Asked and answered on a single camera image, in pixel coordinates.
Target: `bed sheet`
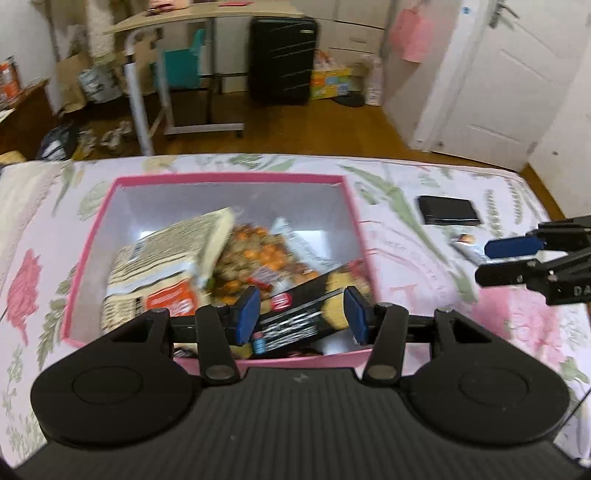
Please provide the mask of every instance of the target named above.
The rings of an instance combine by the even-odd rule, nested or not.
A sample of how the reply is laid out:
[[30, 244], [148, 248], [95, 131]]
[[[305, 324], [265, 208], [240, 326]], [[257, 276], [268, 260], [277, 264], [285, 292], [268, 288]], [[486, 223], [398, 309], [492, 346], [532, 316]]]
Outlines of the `bed sheet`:
[[[429, 194], [470, 199], [483, 220], [473, 229], [479, 242], [535, 228], [547, 215], [516, 174], [279, 154], [134, 157], [60, 167], [43, 197], [27, 207], [11, 260], [0, 262], [4, 269], [0, 281], [5, 279], [0, 284], [0, 448], [12, 465], [44, 443], [31, 409], [30, 388], [40, 371], [73, 351], [60, 338], [72, 275], [109, 186], [127, 175], [195, 171], [343, 175], [355, 197], [366, 253], [376, 272], [378, 300], [404, 305], [419, 315], [431, 315], [443, 306], [457, 309], [556, 370], [569, 386], [573, 405], [590, 387], [591, 332], [584, 306], [548, 307], [541, 295], [519, 287], [481, 290], [474, 282], [474, 265], [449, 246], [458, 228], [421, 224], [414, 199]], [[3, 190], [0, 195], [5, 198]], [[588, 457], [589, 405], [578, 409], [556, 442], [572, 457]]]

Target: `door lock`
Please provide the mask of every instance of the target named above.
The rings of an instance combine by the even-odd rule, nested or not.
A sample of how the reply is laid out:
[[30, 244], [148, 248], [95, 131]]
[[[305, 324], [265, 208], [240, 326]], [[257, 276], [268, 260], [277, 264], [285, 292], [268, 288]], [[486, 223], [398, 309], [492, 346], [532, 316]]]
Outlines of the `door lock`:
[[515, 10], [513, 10], [509, 5], [504, 4], [503, 2], [497, 2], [495, 6], [495, 11], [492, 14], [491, 21], [488, 24], [491, 28], [496, 28], [499, 25], [499, 20], [501, 19], [501, 15], [503, 14], [503, 10], [507, 10], [511, 15], [515, 18], [520, 18]]

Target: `black suitcase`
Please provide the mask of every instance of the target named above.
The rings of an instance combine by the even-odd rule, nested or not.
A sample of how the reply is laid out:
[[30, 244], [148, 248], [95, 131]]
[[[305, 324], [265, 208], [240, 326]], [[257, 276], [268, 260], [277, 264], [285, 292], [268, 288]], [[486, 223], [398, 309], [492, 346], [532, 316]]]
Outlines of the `black suitcase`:
[[318, 24], [313, 18], [253, 18], [248, 73], [251, 98], [266, 103], [306, 103], [317, 38]]

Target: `hanging pink bag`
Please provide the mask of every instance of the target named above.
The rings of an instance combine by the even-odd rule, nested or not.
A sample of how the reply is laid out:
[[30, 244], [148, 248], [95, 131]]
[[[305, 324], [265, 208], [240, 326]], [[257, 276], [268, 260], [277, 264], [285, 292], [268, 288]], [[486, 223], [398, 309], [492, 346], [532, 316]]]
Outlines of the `hanging pink bag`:
[[390, 45], [404, 60], [422, 63], [433, 38], [433, 23], [422, 17], [419, 6], [404, 8], [390, 29]]

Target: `open storage box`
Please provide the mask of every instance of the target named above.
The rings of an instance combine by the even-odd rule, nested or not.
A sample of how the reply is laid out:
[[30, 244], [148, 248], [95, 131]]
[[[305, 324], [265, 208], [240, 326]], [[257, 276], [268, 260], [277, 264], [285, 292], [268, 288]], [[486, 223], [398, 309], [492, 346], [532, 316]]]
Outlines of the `open storage box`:
[[[101, 336], [107, 280], [121, 248], [172, 223], [224, 207], [232, 207], [236, 223], [265, 228], [281, 216], [316, 254], [338, 264], [365, 259], [354, 206], [341, 176], [190, 173], [121, 177], [105, 197], [86, 241], [65, 312], [62, 338], [74, 346], [83, 346]], [[355, 367], [367, 354], [365, 350], [244, 360], [239, 367]], [[195, 359], [177, 361], [191, 373], [197, 372]]]

